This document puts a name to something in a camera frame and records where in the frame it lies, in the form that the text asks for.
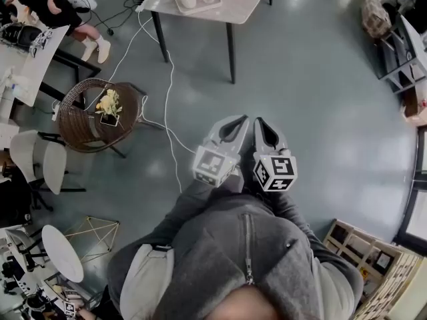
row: wooden crate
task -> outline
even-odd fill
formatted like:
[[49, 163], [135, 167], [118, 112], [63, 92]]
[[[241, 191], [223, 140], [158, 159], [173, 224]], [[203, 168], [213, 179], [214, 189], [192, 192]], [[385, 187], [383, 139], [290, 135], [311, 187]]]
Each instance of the wooden crate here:
[[354, 320], [383, 318], [417, 272], [422, 258], [385, 243], [365, 231], [335, 220], [324, 245], [349, 261], [365, 281], [364, 296]]

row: gold wire frame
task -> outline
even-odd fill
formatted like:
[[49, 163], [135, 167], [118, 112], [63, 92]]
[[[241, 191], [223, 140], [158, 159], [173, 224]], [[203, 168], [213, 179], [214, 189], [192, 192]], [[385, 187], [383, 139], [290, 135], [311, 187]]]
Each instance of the gold wire frame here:
[[[93, 227], [91, 219], [94, 219], [94, 220], [97, 220], [97, 221], [102, 221], [102, 222], [105, 222], [107, 224], [103, 225], [103, 226], [99, 226], [99, 227]], [[85, 230], [85, 231], [79, 231], [85, 224], [89, 224], [89, 226], [91, 227], [91, 229], [90, 230]], [[83, 222], [77, 223], [74, 226], [70, 227], [68, 230], [66, 230], [66, 232], [64, 232], [64, 236], [68, 239], [68, 242], [71, 242], [71, 240], [74, 238], [74, 236], [82, 235], [84, 233], [94, 233], [96, 235], [96, 237], [98, 238], [98, 242], [83, 257], [80, 257], [81, 264], [84, 264], [84, 263], [87, 263], [89, 261], [92, 261], [93, 259], [98, 259], [98, 258], [100, 258], [100, 257], [102, 257], [104, 255], [107, 255], [108, 253], [111, 252], [111, 249], [114, 246], [115, 235], [117, 234], [117, 230], [119, 229], [119, 226], [120, 226], [120, 222], [119, 221], [108, 221], [107, 219], [100, 219], [100, 218], [95, 218], [95, 217], [91, 217], [91, 216], [86, 216], [85, 219], [83, 220]], [[99, 233], [97, 233], [97, 231], [101, 230], [101, 229], [106, 229], [106, 230], [109, 230], [109, 231], [107, 232], [106, 235], [104, 235], [103, 237], [100, 237]], [[110, 235], [112, 235], [112, 239], [111, 239], [110, 244], [108, 244], [107, 238]], [[91, 254], [91, 252], [96, 247], [99, 247], [102, 243], [107, 247], [107, 249], [105, 250], [105, 252]]]

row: sleeve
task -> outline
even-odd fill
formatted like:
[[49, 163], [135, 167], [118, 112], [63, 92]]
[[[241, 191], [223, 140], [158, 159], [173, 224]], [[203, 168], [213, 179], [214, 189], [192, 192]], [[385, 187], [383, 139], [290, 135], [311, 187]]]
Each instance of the sleeve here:
[[314, 235], [314, 232], [310, 229], [294, 201], [287, 193], [269, 193], [268, 197], [271, 201], [270, 206], [272, 207], [276, 217], [285, 218], [291, 221], [307, 235], [314, 257], [317, 258], [323, 266], [333, 266], [344, 275], [352, 288], [354, 305], [356, 306], [363, 292], [363, 278], [359, 270], [325, 247], [325, 245]]
[[212, 190], [213, 187], [209, 185], [193, 181], [178, 197], [175, 207], [150, 234], [120, 249], [111, 258], [107, 268], [107, 281], [111, 300], [117, 309], [120, 309], [120, 294], [127, 272], [139, 248], [143, 244], [170, 244], [185, 222], [205, 211]]

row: white sneaker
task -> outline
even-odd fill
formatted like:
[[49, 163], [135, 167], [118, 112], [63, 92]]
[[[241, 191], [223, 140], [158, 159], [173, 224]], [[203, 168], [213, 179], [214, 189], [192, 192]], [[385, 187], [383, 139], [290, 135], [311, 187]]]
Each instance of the white sneaker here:
[[107, 60], [110, 47], [111, 47], [111, 43], [109, 41], [102, 39], [102, 41], [100, 42], [100, 44], [98, 46], [98, 51], [99, 51], [98, 63], [99, 64], [102, 64], [103, 62], [105, 62]]
[[85, 49], [85, 53], [83, 54], [83, 57], [81, 58], [82, 61], [88, 61], [89, 60], [92, 53], [98, 47], [98, 44], [94, 41], [91, 41], [90, 43], [85, 43], [85, 46], [86, 46], [86, 49]]

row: black shorts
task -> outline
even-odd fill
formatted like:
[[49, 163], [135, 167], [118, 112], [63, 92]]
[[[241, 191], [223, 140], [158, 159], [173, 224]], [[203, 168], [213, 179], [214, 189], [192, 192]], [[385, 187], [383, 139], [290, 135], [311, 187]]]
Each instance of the black shorts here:
[[68, 0], [53, 0], [56, 7], [62, 10], [59, 14], [52, 14], [47, 7], [47, 0], [18, 0], [30, 10], [36, 12], [40, 21], [48, 27], [62, 27], [69, 25], [67, 35], [81, 24], [81, 18]]

